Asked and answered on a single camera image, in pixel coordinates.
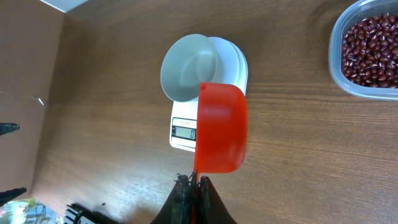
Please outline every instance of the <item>red measuring cup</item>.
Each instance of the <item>red measuring cup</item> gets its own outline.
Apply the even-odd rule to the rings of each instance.
[[[243,92],[234,85],[202,83],[193,171],[228,173],[240,167],[248,139],[248,109]]]

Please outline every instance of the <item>white kitchen scale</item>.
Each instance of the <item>white kitchen scale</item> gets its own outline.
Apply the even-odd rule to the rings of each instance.
[[[248,63],[242,51],[228,40],[219,37],[209,39],[217,49],[222,69],[222,72],[214,75],[211,82],[235,85],[246,94]],[[170,123],[170,144],[173,147],[195,152],[197,117],[198,97],[188,102],[174,101]]]

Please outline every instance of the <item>wooden table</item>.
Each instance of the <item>wooden table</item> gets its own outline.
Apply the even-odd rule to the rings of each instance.
[[[149,223],[193,153],[169,145],[160,86],[192,33],[249,64],[249,137],[232,174],[210,175],[238,223],[396,223],[398,105],[345,93],[328,43],[344,0],[91,0],[65,18],[33,196]]]

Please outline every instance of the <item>red bean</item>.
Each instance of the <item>red bean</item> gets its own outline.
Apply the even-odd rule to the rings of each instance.
[[[342,36],[342,67],[357,85],[398,87],[398,15],[364,18]]]

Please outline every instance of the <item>plastic container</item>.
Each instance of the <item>plastic container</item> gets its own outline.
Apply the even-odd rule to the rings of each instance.
[[[208,37],[191,34],[182,37],[167,52],[160,82],[165,94],[174,101],[190,101],[200,92],[201,82],[210,82],[218,66],[218,52]]]
[[[396,88],[371,88],[357,85],[349,81],[341,71],[342,67],[342,42],[343,35],[348,28],[360,20],[370,16],[380,16],[388,12],[398,12],[396,0],[361,0],[347,8],[338,18],[330,36],[329,43],[329,70],[336,84],[344,91],[354,96],[360,96],[375,100],[398,101],[398,89]]]

